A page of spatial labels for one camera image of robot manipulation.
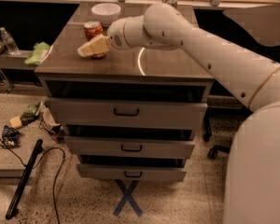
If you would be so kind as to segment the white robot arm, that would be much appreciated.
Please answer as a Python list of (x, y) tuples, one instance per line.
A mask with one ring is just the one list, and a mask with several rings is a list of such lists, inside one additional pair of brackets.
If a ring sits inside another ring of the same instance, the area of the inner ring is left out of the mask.
[(77, 52), (136, 47), (184, 50), (251, 110), (231, 145), (223, 224), (280, 224), (280, 63), (206, 32), (165, 3), (114, 21)]

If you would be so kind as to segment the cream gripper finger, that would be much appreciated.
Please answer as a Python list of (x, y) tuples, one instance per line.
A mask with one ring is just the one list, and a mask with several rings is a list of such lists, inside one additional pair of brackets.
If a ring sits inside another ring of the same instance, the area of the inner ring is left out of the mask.
[(77, 53), (81, 57), (90, 57), (93, 55), (107, 53), (110, 51), (110, 48), (110, 38), (105, 35), (97, 35), (79, 47), (77, 49)]

